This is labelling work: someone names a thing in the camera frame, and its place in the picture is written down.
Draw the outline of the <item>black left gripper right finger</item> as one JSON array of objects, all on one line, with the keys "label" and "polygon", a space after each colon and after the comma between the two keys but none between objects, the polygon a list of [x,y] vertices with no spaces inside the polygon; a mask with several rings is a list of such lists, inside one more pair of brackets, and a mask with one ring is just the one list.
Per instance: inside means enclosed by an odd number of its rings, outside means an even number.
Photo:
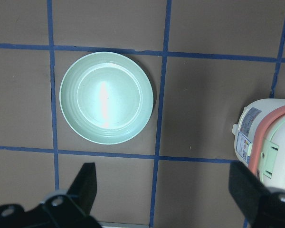
[{"label": "black left gripper right finger", "polygon": [[249,223],[260,223],[271,193],[242,163],[230,164],[228,190]]}]

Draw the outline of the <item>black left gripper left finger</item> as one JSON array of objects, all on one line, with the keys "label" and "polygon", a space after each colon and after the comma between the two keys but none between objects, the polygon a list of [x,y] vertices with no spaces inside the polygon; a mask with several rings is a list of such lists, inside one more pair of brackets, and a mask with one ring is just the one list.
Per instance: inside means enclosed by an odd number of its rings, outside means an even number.
[{"label": "black left gripper left finger", "polygon": [[90,214],[96,198],[96,166],[94,162],[82,165],[66,193],[86,215]]}]

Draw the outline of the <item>green plate near left arm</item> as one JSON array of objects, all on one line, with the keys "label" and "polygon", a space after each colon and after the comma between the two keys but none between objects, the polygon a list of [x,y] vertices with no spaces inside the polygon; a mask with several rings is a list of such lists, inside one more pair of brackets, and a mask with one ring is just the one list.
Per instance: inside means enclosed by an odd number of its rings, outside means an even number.
[{"label": "green plate near left arm", "polygon": [[152,85],[141,67],[113,52],[95,52],[74,62],[59,90],[62,115],[82,138],[103,145],[126,142],[147,125]]}]

